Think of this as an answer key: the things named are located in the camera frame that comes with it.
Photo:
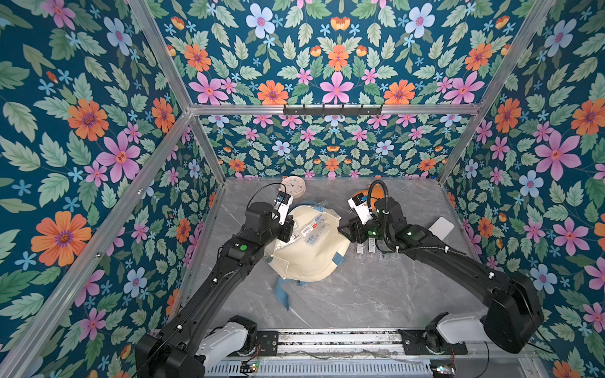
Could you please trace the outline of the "cream canvas tote bag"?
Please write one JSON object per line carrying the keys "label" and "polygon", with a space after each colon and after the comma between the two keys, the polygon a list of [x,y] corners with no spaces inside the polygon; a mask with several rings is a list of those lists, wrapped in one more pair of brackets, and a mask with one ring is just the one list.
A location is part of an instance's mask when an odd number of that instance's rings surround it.
{"label": "cream canvas tote bag", "polygon": [[[338,232],[341,217],[318,203],[304,203],[295,206],[289,213],[294,217],[295,226],[289,242],[276,240],[266,247],[265,260],[279,276],[274,294],[285,309],[290,308],[288,293],[282,285],[288,281],[303,286],[329,277],[343,264],[351,242]],[[308,246],[306,237],[299,233],[313,218],[322,214],[331,228],[314,246]]]}

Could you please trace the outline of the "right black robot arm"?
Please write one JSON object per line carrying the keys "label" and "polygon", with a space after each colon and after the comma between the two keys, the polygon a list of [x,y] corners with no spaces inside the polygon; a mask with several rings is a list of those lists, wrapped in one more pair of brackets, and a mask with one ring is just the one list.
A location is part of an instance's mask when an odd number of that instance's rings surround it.
{"label": "right black robot arm", "polygon": [[405,255],[444,274],[481,301],[485,313],[440,313],[426,327],[421,342],[433,354],[467,342],[493,343],[518,354],[543,324],[545,317],[532,280],[519,272],[506,274],[447,245],[436,233],[406,220],[400,204],[382,180],[348,204],[355,216],[338,231],[350,242],[369,239],[384,244],[385,255]]}

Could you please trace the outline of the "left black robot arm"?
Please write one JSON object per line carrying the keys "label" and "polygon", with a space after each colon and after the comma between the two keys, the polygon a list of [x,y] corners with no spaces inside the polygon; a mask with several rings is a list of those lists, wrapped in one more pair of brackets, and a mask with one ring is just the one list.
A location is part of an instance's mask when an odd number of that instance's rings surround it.
{"label": "left black robot arm", "polygon": [[261,261],[276,240],[291,238],[292,199],[284,192],[273,204],[250,203],[241,230],[219,249],[209,276],[187,304],[157,335],[146,334],[135,345],[137,377],[203,377],[237,351],[255,348],[255,322],[235,316],[216,331],[210,324],[233,291]]}

